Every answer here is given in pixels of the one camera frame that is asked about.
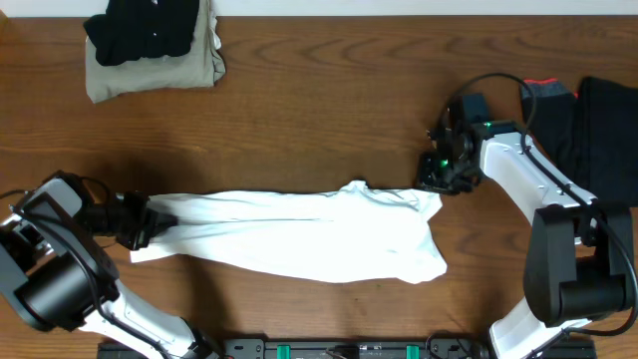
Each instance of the folded beige cloth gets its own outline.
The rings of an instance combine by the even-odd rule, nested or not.
[[[127,92],[159,88],[212,87],[226,72],[215,51],[209,0],[199,1],[199,13],[190,52],[180,57],[141,58],[104,67],[96,60],[96,47],[87,38],[87,94],[94,103]]]

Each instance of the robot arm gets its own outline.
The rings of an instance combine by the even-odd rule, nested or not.
[[[525,263],[525,297],[489,330],[498,359],[534,356],[564,328],[582,327],[634,302],[628,268],[596,220],[566,195],[523,152],[514,122],[492,122],[482,95],[461,97],[450,106],[446,128],[430,132],[436,151],[421,158],[419,185],[430,191],[472,191],[483,176],[495,180],[532,225]],[[633,258],[631,215],[627,207],[597,203],[552,165],[526,137],[540,164],[588,204],[594,203],[622,238]],[[574,244],[596,248],[576,258]]]
[[[128,290],[93,240],[115,234],[129,248],[148,244],[174,220],[146,209],[146,201],[129,192],[94,204],[80,178],[54,175],[25,196],[0,229],[2,294],[41,331],[100,333],[148,358],[216,359],[219,351],[208,338]]]

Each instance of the wood grain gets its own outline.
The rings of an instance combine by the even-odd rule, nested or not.
[[[0,187],[33,187],[58,169],[147,193],[323,191],[353,178],[408,187],[429,146],[426,129],[472,76],[556,77],[575,90],[594,75],[638,86],[634,18],[222,18],[219,35],[228,73],[214,89],[93,105],[82,19],[11,20],[0,42]],[[513,84],[486,81],[477,90],[496,117],[519,118]],[[485,333],[522,296],[528,224],[488,181],[444,198],[432,230],[449,272],[419,285],[324,284],[183,256],[131,265],[122,248],[109,253],[132,290],[220,337]],[[338,265],[309,254],[317,265]],[[102,340],[39,333],[6,302],[0,308],[6,357],[93,358]],[[599,355],[635,356],[637,338],[634,329],[597,340]]]

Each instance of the green connector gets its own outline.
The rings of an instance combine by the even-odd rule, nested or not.
[[[419,359],[419,347],[416,345],[408,345],[406,353],[406,359]]]
[[[290,345],[277,346],[277,359],[290,359]]]

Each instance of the black cloth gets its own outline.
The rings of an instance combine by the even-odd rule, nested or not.
[[[600,200],[638,205],[638,89],[590,77],[576,99],[529,85],[539,95],[530,130],[556,167]],[[527,117],[531,99],[521,97]]]
[[[199,0],[111,0],[84,23],[102,66],[190,51]]]

